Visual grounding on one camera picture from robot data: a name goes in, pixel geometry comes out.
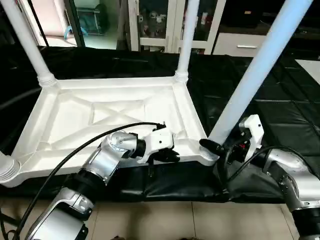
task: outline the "tile floor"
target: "tile floor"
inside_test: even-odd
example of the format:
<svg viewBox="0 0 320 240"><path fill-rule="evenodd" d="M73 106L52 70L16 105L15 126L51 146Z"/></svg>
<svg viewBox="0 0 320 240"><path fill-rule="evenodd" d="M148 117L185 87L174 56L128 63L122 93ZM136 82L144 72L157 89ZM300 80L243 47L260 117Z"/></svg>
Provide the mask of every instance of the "tile floor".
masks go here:
<svg viewBox="0 0 320 240"><path fill-rule="evenodd" d="M49 201L39 201L22 238ZM4 199L4 214L18 218L28 206L24 199ZM6 230L13 229L6 224ZM293 218L284 204L206 202L99 202L86 226L87 240L298 240Z"/></svg>
<svg viewBox="0 0 320 240"><path fill-rule="evenodd" d="M117 48L117 33L116 28L110 28L104 35L88 35L84 36L84 44L87 48L94 49L112 49ZM63 36L46 36L50 47L77 47L75 37L70 34L65 40Z"/></svg>

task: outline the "glass cabinet door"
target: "glass cabinet door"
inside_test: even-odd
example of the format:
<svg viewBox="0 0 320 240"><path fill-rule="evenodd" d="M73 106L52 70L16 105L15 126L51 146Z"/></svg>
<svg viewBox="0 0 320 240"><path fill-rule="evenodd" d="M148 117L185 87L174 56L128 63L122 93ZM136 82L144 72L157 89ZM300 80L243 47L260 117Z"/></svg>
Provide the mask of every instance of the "glass cabinet door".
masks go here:
<svg viewBox="0 0 320 240"><path fill-rule="evenodd" d="M211 54L226 0L200 0L192 48L198 54ZM177 0L172 51L182 46L188 0Z"/></svg>
<svg viewBox="0 0 320 240"><path fill-rule="evenodd" d="M81 46L117 49L119 0L64 0L70 27Z"/></svg>
<svg viewBox="0 0 320 240"><path fill-rule="evenodd" d="M139 38L140 49L137 41L131 41L131 48L136 51L170 52L172 47L173 30L177 0L129 0L135 1L136 24L130 24L131 38ZM132 5L129 3L129 14Z"/></svg>

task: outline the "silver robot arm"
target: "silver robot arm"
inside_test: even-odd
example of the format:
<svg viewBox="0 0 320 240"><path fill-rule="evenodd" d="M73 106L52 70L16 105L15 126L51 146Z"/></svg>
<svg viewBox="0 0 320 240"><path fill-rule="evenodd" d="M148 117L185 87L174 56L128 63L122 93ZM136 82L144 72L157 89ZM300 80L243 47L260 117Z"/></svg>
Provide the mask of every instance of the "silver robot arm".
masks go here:
<svg viewBox="0 0 320 240"><path fill-rule="evenodd" d="M149 158L174 146L167 129L153 131L144 139L123 131L107 135L82 168L68 180L49 207L30 228L26 240L85 240L88 220L94 204L105 190L121 161Z"/></svg>
<svg viewBox="0 0 320 240"><path fill-rule="evenodd" d="M261 140L264 131L259 116L251 115L244 118L239 123L239 130L241 136L247 136L248 139L239 139L242 142L238 144L238 151L234 151L235 159L241 161L239 158L243 156L242 161L246 162L255 152L263 149ZM200 144L218 156L227 156L227 152L230 151L225 146L208 139L200 140ZM220 160L225 160L224 166L227 165L227 157ZM283 193L284 201L293 216L300 240L319 240L320 180L308 168L304 160L296 154L275 148L269 150L267 154L260 154L251 163L260 167L278 184ZM218 173L224 174L223 171L218 168Z"/></svg>
<svg viewBox="0 0 320 240"><path fill-rule="evenodd" d="M278 184L300 240L320 239L320 180L297 155L273 149L266 155L263 172Z"/></svg>

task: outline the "drawer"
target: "drawer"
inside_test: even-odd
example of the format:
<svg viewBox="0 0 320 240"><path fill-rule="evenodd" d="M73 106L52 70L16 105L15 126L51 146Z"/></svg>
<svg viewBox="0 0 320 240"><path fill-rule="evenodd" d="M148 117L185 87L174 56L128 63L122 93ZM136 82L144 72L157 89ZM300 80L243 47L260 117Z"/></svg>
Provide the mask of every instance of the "drawer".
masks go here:
<svg viewBox="0 0 320 240"><path fill-rule="evenodd" d="M254 57L265 38L264 35L220 33L213 54Z"/></svg>

